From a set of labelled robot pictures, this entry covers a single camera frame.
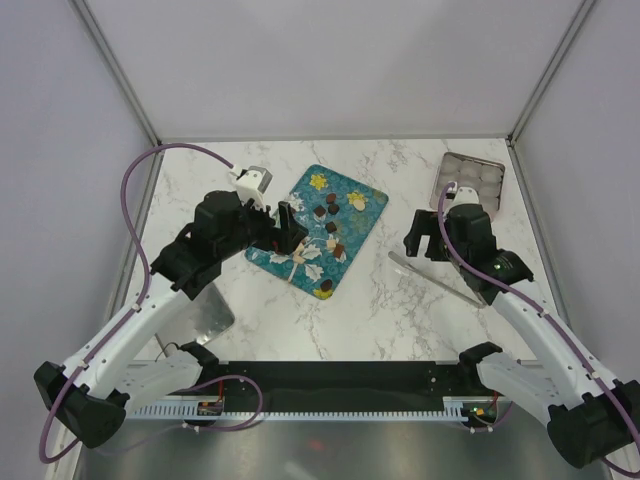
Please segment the metal tongs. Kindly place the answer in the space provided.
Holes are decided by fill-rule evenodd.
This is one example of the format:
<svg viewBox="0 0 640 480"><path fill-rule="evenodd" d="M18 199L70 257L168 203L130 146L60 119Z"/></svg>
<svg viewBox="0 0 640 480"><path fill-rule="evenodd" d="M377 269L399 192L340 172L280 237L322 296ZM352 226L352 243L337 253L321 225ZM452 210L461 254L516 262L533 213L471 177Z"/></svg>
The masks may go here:
<svg viewBox="0 0 640 480"><path fill-rule="evenodd" d="M429 275L427 273L425 273L422 270L419 270L418 268L416 268L415 266L413 266L411 263L409 263L407 260L405 260L403 257L401 257L399 254L397 254L394 251L389 251L388 252L388 258L394 262L396 265L398 265L399 267L415 274L418 275L419 277L423 278L424 280L427 280L429 282L431 282L432 284L438 286L439 288L445 290L446 292L450 293L451 295L455 296L456 298L465 301L466 303L470 304L471 306L473 306L474 308L483 308L484 304L474 300L472 297L465 295L464 293L456 290L454 287L436 279L434 276Z"/></svg>

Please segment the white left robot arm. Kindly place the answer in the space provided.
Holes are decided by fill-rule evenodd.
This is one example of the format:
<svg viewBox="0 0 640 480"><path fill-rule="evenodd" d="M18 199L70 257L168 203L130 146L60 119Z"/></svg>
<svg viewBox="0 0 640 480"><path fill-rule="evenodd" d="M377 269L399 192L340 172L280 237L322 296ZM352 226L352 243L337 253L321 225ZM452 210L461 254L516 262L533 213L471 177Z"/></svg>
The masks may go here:
<svg viewBox="0 0 640 480"><path fill-rule="evenodd" d="M196 341L136 373L128 366L220 275L225 260L249 247L292 254L307 235L287 202L280 202L272 215L268 208L255 208L252 200L242 202L235 192L208 193L193 221L153 262L143 264L137 299L65 362L46 361L36 370L34 381L49 410L45 423L60 421L77 442L94 449L114 436L128 414L168 394L213 391L219 360Z"/></svg>

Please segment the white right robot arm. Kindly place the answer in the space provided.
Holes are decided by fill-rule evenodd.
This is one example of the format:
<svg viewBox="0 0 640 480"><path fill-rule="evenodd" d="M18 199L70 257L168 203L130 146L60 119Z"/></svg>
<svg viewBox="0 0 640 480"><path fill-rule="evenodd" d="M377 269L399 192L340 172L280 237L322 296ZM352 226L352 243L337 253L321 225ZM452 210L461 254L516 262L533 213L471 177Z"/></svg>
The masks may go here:
<svg viewBox="0 0 640 480"><path fill-rule="evenodd" d="M403 240L407 256L429 240L425 256L454 265L466 285L525 341L544 369L521 367L485 342L461 355L457 382L469 394L486 388L536 418L562 458L582 468L639 443L639 383L622 382L579 341L549 302L533 272L501 249L489 215L474 203L447 212L418 210Z"/></svg>

